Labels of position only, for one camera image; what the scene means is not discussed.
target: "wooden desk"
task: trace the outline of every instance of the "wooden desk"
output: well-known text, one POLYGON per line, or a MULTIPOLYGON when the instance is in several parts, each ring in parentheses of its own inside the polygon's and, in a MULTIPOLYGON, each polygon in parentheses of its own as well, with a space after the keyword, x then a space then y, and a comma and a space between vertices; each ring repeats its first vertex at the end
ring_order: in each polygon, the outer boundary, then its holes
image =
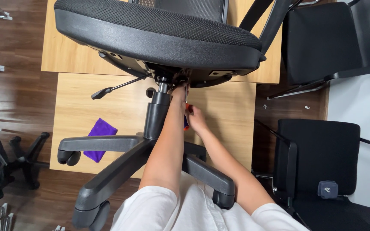
MULTIPOLYGON (((145 91, 148 87, 156 87, 151 78, 122 87, 100 100, 90 98, 99 89, 132 79, 132 76, 59 73, 50 169, 98 173, 122 154, 106 152, 99 163, 85 155, 81 155, 75 166, 58 163, 59 142, 68 137, 88 135, 98 118, 117 128, 117 135, 134 135, 143 131, 147 103, 151 101, 145 91)), ((189 103, 204 111, 208 126, 224 146, 249 170, 255 90, 255 83, 227 82, 213 87, 193 88, 188 97, 189 103)), ((185 132, 185 140, 202 144, 191 129, 185 132)), ((143 167, 132 177, 140 178, 142 172, 143 167)))
MULTIPOLYGON (((55 27, 55 1, 48 0, 41 71, 129 75, 100 58, 95 50, 78 45, 60 34, 55 27)), ((253 2, 254 0, 229 0, 228 24, 238 26, 253 2)), ((252 29, 252 33, 257 37, 261 34, 272 5, 252 29)), ((282 29, 279 29, 266 53, 267 60, 261 63, 260 68, 247 76, 233 77, 232 81, 279 83, 281 41, 282 29)))

